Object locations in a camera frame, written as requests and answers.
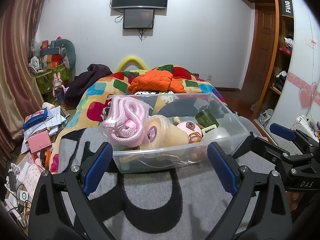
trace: green storage basket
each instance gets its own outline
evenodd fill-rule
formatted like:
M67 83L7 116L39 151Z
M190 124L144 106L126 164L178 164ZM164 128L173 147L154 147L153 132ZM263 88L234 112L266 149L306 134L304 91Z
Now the green storage basket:
M39 73L35 76L41 94L52 92L53 74L58 74L58 72L60 72L62 81L69 80L69 70L67 70L64 64L56 66L55 68L47 70L46 72Z

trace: pink braided rope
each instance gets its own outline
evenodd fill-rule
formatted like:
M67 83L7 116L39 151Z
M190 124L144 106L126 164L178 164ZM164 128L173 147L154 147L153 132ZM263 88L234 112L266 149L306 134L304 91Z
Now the pink braided rope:
M110 143L127 147L141 145L144 139L142 120L145 109L143 105L134 98L114 97L112 106L108 118L102 122L104 128L111 129L111 132L107 134Z

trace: metal screw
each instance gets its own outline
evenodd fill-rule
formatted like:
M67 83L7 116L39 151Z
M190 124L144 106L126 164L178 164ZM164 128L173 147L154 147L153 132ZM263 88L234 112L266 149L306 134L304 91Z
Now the metal screw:
M249 170L249 168L248 168L247 166L241 166L241 167L240 167L240 170L241 170L242 172L247 172L247 171Z
M279 172L278 171L271 171L271 174L275 177L279 176Z
M48 176L48 174L49 174L49 171L48 171L48 170L45 170L45 171L43 171L43 172L41 173L41 175L44 176L44 177L45 177L45 176Z
M72 171L72 172L77 172L77 171L79 171L79 169L80 169L80 167L79 167L78 165L75 165L75 166L73 166L73 167L71 168L71 171Z

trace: curtain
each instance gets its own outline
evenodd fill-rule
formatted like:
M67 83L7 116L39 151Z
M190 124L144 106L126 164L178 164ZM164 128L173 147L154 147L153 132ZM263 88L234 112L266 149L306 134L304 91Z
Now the curtain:
M43 103L27 68L43 3L13 0L0 18L0 155L7 159L21 141L24 118Z

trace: wooden door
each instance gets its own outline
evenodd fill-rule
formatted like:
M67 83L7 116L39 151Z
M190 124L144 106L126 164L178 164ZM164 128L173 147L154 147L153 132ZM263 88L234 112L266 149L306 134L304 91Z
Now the wooden door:
M241 101L246 105L253 105L260 98L270 68L275 33L276 8L256 5L252 51L241 90Z

